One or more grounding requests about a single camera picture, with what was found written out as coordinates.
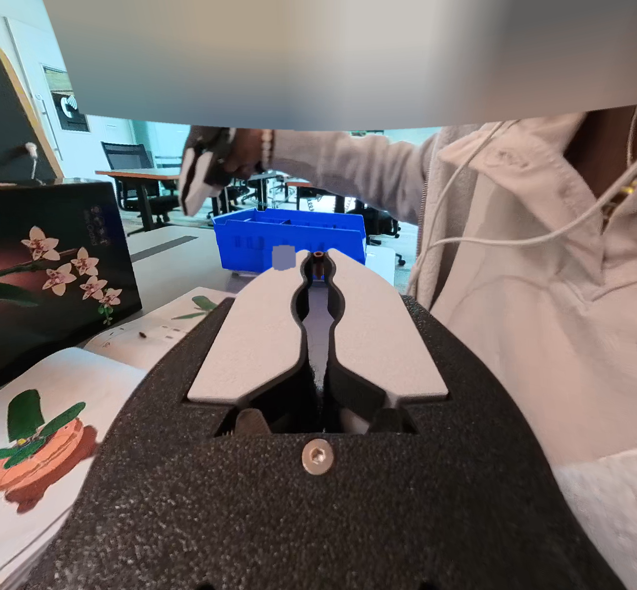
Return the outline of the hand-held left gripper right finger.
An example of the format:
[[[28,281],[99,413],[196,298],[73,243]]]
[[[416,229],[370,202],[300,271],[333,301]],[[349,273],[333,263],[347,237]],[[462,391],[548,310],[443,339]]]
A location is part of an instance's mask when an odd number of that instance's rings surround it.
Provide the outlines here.
[[[342,408],[399,408],[449,390],[402,296],[380,275],[330,249],[327,391]]]

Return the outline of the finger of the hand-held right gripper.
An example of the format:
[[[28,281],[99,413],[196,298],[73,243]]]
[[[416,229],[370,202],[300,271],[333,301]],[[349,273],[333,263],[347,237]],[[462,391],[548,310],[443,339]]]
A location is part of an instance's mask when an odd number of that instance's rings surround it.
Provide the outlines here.
[[[193,179],[183,189],[183,213],[193,217],[202,208],[206,199],[218,197],[218,186],[210,185],[204,180]]]
[[[179,175],[179,203],[183,206],[183,189],[191,180],[203,180],[203,155],[199,149],[187,149]]]

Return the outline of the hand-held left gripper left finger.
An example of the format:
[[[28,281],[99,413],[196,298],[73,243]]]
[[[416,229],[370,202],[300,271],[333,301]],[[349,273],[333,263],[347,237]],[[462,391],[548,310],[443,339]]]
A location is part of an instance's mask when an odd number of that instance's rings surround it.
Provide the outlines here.
[[[246,404],[295,372],[307,358],[308,289],[313,255],[295,253],[286,269],[270,268],[235,297],[187,399]]]

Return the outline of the person's right forearm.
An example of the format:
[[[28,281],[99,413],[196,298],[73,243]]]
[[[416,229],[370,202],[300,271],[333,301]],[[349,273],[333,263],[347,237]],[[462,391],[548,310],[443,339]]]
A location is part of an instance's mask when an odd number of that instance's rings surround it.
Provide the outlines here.
[[[272,163],[315,187],[354,197],[415,225],[438,136],[415,146],[378,135],[276,130]]]

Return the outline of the person's right hand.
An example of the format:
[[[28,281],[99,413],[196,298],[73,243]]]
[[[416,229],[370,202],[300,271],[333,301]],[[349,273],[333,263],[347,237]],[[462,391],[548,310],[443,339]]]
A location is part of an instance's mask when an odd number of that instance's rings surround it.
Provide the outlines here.
[[[236,129],[230,152],[224,161],[224,170],[228,175],[248,180],[257,173],[262,156],[263,133],[261,129]]]

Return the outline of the long wood-edged office table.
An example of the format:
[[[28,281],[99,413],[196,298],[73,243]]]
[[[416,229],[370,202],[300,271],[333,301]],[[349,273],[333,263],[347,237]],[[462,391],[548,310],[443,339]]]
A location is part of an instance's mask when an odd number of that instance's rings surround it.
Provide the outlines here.
[[[96,175],[108,176],[110,178],[116,180],[126,180],[132,181],[138,199],[138,211],[142,218],[142,228],[138,228],[133,230],[128,235],[139,234],[142,232],[152,231],[156,228],[161,228],[162,226],[170,225],[171,223],[162,223],[157,225],[152,216],[152,209],[150,207],[150,203],[148,200],[148,194],[145,189],[145,185],[150,181],[178,181],[180,170],[178,167],[174,168],[149,168],[149,169],[125,169],[125,170],[115,170],[115,171],[100,171],[97,170],[94,172]]]

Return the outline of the blue plastic bin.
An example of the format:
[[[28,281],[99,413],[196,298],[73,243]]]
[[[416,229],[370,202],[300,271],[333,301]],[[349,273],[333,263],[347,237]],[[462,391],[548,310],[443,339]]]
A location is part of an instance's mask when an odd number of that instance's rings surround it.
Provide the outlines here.
[[[262,273],[273,265],[273,247],[295,252],[336,249],[364,264],[366,231],[362,216],[297,210],[242,210],[213,219],[224,269]]]

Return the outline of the black mesh office chair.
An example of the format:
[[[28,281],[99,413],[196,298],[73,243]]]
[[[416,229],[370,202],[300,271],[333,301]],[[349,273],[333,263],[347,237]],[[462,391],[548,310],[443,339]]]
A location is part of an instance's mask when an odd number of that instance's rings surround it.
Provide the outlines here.
[[[153,169],[146,148],[142,144],[115,144],[102,142],[107,163],[112,171]],[[174,181],[155,179],[115,178],[116,197],[123,211],[138,211],[143,218],[139,202],[138,187],[144,189],[150,214],[148,221],[155,218],[155,225],[170,224],[169,213],[178,208],[177,187]]]

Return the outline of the white instruction booklet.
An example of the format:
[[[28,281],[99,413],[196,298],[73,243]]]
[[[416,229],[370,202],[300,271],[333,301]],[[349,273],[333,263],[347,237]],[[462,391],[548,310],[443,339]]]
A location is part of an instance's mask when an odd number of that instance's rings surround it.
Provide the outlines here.
[[[136,320],[99,333],[85,344],[84,349],[149,371],[221,302],[235,296],[230,292],[197,287]]]

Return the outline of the person in white hoodie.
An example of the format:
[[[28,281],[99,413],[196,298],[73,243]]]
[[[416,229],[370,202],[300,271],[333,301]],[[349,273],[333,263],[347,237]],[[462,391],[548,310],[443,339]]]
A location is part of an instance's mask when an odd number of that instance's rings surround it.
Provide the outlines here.
[[[446,128],[410,292],[492,371],[636,588],[636,106]]]

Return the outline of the black orchid print box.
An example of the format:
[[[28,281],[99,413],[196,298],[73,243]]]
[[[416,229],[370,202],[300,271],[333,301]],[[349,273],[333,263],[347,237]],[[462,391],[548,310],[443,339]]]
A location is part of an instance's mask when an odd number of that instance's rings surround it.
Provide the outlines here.
[[[141,308],[110,183],[1,186],[1,385]]]

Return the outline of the open flower pot instruction booklet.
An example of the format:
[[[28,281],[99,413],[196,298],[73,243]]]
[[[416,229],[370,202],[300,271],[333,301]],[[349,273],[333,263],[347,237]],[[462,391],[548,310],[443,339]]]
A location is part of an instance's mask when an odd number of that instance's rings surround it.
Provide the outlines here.
[[[17,589],[65,522],[145,371],[60,351],[1,388],[1,588]]]

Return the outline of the black wood-framed board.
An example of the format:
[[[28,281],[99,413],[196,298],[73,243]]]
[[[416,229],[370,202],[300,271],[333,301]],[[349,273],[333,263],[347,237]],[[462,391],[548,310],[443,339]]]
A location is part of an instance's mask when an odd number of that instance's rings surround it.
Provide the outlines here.
[[[24,144],[37,145],[37,180]],[[1,51],[1,186],[60,180],[62,170],[11,61]]]

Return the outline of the black phone icon wall sign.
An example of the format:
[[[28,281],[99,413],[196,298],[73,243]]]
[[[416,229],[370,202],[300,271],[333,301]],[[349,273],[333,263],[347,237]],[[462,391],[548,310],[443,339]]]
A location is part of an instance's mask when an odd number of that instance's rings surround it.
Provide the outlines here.
[[[68,132],[90,133],[87,117],[78,109],[73,87],[65,70],[42,65],[60,129]]]

